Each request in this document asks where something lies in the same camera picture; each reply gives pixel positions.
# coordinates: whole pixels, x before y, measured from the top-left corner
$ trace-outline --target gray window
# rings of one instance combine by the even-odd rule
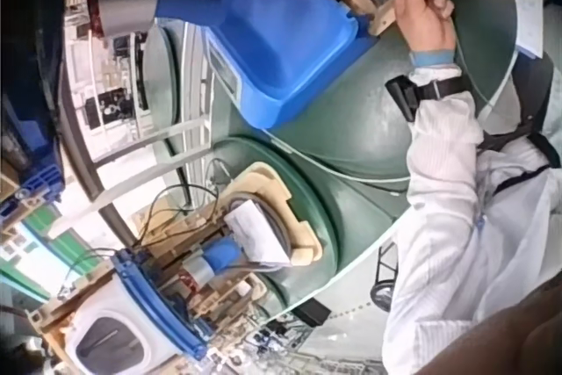
[[[125,324],[104,317],[92,324],[76,347],[76,355],[88,371],[112,375],[142,362],[144,349]]]

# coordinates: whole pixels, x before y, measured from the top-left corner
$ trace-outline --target black wristband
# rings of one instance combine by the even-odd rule
[[[427,85],[418,87],[402,75],[388,81],[385,87],[408,122],[415,121],[415,113],[422,100],[439,100],[471,90],[470,81],[464,76],[443,81],[432,81]]]

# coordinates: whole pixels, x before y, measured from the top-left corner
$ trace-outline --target white appliance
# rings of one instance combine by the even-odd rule
[[[68,356],[88,375],[140,375],[181,353],[117,275],[78,308],[65,342]]]

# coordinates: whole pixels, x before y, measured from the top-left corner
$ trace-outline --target white paper sheet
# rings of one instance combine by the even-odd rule
[[[253,201],[248,200],[228,213],[225,222],[250,261],[284,265],[291,263],[270,223]]]

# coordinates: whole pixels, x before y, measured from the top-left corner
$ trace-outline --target blue wristband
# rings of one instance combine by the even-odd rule
[[[410,59],[417,68],[427,66],[452,65],[455,63],[454,50],[435,50],[433,52],[412,52]]]

